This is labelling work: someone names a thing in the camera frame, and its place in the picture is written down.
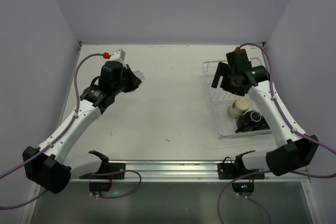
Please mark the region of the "beige cup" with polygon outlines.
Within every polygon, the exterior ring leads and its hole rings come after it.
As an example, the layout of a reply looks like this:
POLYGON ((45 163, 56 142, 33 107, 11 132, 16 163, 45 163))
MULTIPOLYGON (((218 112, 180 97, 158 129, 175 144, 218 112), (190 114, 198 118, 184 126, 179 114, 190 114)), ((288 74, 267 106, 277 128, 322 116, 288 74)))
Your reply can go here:
POLYGON ((249 102, 244 98, 236 99, 229 107, 230 115, 237 119, 245 114, 249 109, 249 102))

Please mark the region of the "black mug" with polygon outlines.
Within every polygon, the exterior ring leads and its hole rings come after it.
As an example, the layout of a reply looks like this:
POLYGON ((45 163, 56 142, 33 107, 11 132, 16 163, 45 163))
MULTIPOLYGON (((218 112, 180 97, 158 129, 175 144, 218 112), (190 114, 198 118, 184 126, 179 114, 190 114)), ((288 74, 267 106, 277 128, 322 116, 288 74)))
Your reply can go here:
POLYGON ((252 131, 260 125, 261 119, 262 115, 257 111, 246 112, 237 120, 235 133, 252 131))

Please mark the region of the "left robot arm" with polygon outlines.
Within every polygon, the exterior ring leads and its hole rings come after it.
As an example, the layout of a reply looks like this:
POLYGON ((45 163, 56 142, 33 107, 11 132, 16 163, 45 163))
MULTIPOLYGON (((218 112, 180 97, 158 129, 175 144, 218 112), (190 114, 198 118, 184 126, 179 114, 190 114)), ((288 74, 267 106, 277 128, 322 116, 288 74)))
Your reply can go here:
POLYGON ((49 139, 38 147, 23 151, 26 177, 57 194, 67 184, 88 174, 111 172, 109 159, 98 151, 90 151, 79 159, 69 159, 68 154, 86 129, 114 103, 120 93, 136 90, 139 79, 122 59, 107 61, 100 76, 84 90, 74 111, 56 129, 49 139))

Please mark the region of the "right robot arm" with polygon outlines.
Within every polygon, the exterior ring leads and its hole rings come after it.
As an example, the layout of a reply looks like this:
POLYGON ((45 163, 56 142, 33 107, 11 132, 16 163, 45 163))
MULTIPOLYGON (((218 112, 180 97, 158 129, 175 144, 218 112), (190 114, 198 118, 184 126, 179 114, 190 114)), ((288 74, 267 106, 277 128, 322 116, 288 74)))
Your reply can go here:
POLYGON ((236 173, 269 170, 281 176, 308 166, 319 146, 315 135, 308 136, 295 123, 276 93, 270 69, 252 66, 245 49, 227 53, 226 62, 219 62, 212 87, 238 96, 249 96, 266 120, 276 143, 276 149, 266 152, 249 151, 235 157, 236 173))

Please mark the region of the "clear glass cup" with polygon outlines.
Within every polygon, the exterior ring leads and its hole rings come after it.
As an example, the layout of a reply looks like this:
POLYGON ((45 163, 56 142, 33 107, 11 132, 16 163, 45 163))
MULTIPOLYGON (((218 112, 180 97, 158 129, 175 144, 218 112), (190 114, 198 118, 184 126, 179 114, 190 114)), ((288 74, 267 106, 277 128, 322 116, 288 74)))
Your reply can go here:
POLYGON ((142 84, 145 81, 145 76, 140 70, 136 70, 133 73, 140 80, 140 84, 142 84))

